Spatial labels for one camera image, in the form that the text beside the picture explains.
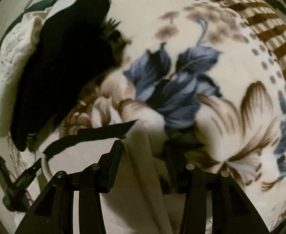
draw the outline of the silver bolt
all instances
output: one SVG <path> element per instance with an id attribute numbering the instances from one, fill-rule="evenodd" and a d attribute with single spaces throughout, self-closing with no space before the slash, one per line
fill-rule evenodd
<path id="1" fill-rule="evenodd" d="M 100 169 L 100 165 L 98 163 L 94 163 L 91 165 L 92 170 L 96 171 Z"/>
<path id="2" fill-rule="evenodd" d="M 193 169 L 195 169 L 195 166 L 194 166 L 193 164 L 191 164 L 191 163 L 188 163 L 188 164 L 186 165 L 186 169 L 188 169 L 188 170 L 193 170 Z"/>
<path id="3" fill-rule="evenodd" d="M 61 178 L 63 176 L 65 176 L 67 173 L 65 171 L 59 171 L 56 173 L 56 177 Z"/>
<path id="4" fill-rule="evenodd" d="M 230 174 L 227 172 L 227 171 L 222 171 L 221 172 L 221 175 L 223 176 L 223 177 L 228 177 L 228 176 L 230 176 Z"/>

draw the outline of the white fabric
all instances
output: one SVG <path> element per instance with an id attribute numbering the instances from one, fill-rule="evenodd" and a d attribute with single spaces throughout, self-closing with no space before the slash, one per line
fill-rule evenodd
<path id="1" fill-rule="evenodd" d="M 4 38 L 0 49 L 0 137 L 11 127 L 19 80 L 28 59 L 36 50 L 45 11 L 26 13 Z"/>

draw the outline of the dark green fabric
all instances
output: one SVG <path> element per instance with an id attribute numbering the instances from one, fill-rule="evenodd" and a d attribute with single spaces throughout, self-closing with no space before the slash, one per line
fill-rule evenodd
<path id="1" fill-rule="evenodd" d="M 21 13 L 15 20 L 13 23 L 10 24 L 10 26 L 6 29 L 4 35 L 2 36 L 1 40 L 0 40 L 0 48 L 3 42 L 3 39 L 5 38 L 5 36 L 14 28 L 14 26 L 16 26 L 18 23 L 21 22 L 23 15 L 28 13 L 28 12 L 32 12 L 32 11 L 44 11 L 46 8 L 51 7 L 54 5 L 54 3 L 56 3 L 57 0 L 42 0 L 40 2 L 37 2 L 33 5 L 31 5 L 28 9 L 26 9 L 23 13 Z"/>

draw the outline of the floral blanket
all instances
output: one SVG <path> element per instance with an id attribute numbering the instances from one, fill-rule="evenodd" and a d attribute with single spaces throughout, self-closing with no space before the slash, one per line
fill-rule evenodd
<path id="1" fill-rule="evenodd" d="M 155 168 L 166 212 L 167 220 L 153 218 L 159 233 L 178 233 L 184 205 L 162 160 L 167 139 L 189 163 L 228 171 L 274 230 L 286 218 L 283 22 L 262 0 L 112 0 L 108 19 L 121 33 L 121 66 L 84 87 L 47 141 L 139 119 L 153 157 L 146 168 Z"/>

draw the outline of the black garment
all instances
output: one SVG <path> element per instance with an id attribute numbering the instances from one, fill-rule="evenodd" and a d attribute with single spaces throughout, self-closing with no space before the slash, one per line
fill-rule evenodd
<path id="1" fill-rule="evenodd" d="M 20 151 L 51 117 L 59 124 L 82 87 L 115 65 L 100 28 L 109 6 L 109 0 L 77 0 L 45 22 L 14 108 L 11 136 Z"/>

